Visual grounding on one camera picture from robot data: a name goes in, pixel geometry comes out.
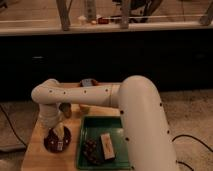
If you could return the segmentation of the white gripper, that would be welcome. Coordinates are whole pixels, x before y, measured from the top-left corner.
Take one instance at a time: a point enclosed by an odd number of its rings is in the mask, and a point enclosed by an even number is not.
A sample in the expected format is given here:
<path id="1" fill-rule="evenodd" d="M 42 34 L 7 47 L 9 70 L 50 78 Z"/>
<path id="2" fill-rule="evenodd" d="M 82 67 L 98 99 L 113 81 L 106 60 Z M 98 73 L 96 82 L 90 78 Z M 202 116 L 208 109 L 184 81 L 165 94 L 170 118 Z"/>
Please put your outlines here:
<path id="1" fill-rule="evenodd" d="M 64 126 L 56 104 L 40 104 L 39 120 L 41 122 L 45 136 L 49 134 L 50 130 L 53 130 L 57 136 L 64 135 Z"/>

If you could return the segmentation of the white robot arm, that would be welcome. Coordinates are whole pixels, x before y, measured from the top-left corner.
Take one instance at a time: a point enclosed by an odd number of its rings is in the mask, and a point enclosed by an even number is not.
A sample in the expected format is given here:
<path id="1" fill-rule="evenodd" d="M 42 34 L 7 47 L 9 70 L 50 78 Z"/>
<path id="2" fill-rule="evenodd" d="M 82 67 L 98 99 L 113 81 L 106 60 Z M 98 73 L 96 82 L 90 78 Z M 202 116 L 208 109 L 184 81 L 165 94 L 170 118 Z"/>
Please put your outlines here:
<path id="1" fill-rule="evenodd" d="M 133 171 L 180 171 L 159 92 L 144 76 L 130 76 L 118 84 L 72 88 L 48 79 L 32 90 L 31 97 L 39 104 L 43 124 L 50 127 L 58 121 L 60 103 L 116 108 Z"/>

